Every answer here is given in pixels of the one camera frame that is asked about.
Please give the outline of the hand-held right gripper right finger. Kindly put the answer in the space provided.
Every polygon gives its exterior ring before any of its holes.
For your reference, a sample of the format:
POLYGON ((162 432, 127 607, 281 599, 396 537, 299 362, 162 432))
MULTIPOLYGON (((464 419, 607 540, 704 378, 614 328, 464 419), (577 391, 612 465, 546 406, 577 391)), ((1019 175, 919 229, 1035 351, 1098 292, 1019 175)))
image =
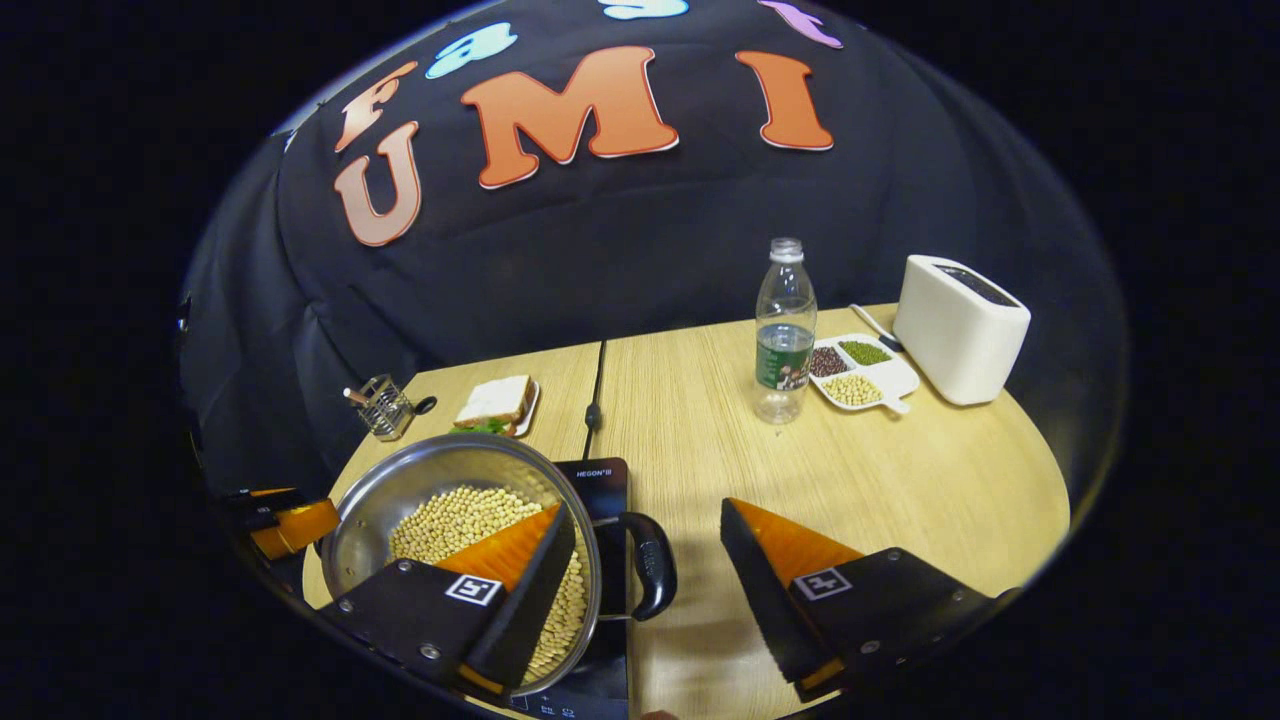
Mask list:
POLYGON ((1019 594, 984 594, 900 547, 863 553, 740 498, 722 501, 719 538, 771 656, 803 701, 884 684, 1019 594))

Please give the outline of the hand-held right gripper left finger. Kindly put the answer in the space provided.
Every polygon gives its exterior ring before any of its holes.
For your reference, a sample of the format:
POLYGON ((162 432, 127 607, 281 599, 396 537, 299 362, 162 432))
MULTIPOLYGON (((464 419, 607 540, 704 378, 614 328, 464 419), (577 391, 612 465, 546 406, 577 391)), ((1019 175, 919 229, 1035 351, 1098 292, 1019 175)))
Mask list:
POLYGON ((449 562, 398 559, 320 614, 411 676, 507 700, 524 684, 573 542, 572 512, 556 503, 449 562))

